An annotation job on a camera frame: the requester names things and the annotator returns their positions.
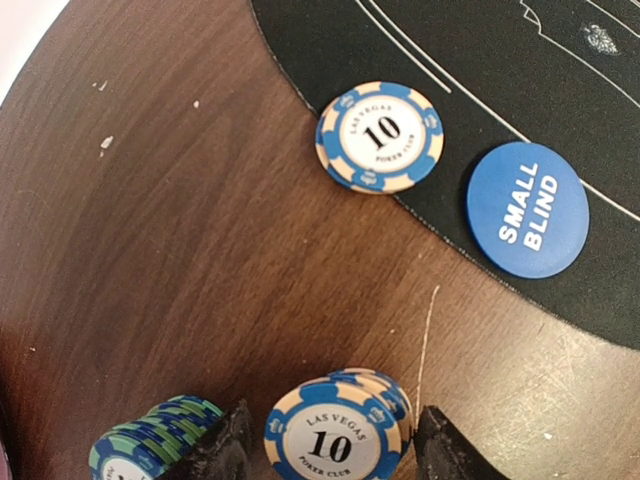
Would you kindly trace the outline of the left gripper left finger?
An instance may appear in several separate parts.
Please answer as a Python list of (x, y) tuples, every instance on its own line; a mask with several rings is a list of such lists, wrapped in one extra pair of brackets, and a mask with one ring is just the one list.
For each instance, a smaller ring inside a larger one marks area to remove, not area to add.
[(253, 421), (242, 399), (227, 411), (160, 479), (245, 480), (251, 476)]

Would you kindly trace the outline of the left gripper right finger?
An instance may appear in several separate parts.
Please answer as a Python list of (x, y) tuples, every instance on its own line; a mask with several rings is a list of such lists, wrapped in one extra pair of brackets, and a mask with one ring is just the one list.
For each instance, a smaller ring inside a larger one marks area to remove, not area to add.
[(414, 450), (420, 480), (508, 480), (437, 406), (422, 409)]

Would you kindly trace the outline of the blue white chip stack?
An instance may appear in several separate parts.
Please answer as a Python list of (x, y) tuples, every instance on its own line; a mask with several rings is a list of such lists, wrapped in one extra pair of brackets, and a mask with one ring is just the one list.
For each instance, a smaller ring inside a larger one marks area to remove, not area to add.
[(284, 479), (389, 479), (413, 434), (413, 409), (395, 380), (346, 368), (279, 399), (266, 420), (264, 448)]

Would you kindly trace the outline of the blue small blind button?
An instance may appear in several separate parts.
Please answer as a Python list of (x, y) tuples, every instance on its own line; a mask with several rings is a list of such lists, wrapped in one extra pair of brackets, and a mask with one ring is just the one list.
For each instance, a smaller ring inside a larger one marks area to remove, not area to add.
[(561, 155), (537, 143), (511, 142), (487, 153), (471, 175), (466, 210), (486, 256), (525, 279), (566, 270), (589, 233), (579, 177)]

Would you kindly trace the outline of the blue white chips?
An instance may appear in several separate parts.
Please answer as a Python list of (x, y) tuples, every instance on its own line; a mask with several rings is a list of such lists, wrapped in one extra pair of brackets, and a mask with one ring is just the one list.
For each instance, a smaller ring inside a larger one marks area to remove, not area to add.
[(413, 88), (382, 81), (360, 84), (333, 100), (315, 134), (326, 172), (350, 190), (374, 195), (425, 180), (444, 144), (433, 104)]

